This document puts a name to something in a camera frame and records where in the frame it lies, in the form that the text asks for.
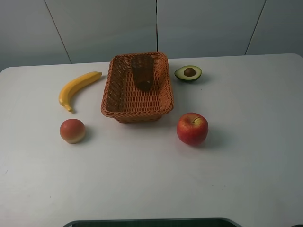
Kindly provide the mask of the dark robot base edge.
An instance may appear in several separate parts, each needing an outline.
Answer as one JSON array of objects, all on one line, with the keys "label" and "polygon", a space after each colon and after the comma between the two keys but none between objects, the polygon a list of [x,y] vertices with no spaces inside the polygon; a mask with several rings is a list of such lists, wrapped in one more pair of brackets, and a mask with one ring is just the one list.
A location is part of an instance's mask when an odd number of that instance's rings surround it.
[{"label": "dark robot base edge", "polygon": [[164,218],[121,220],[76,220],[66,227],[239,227],[227,218]]}]

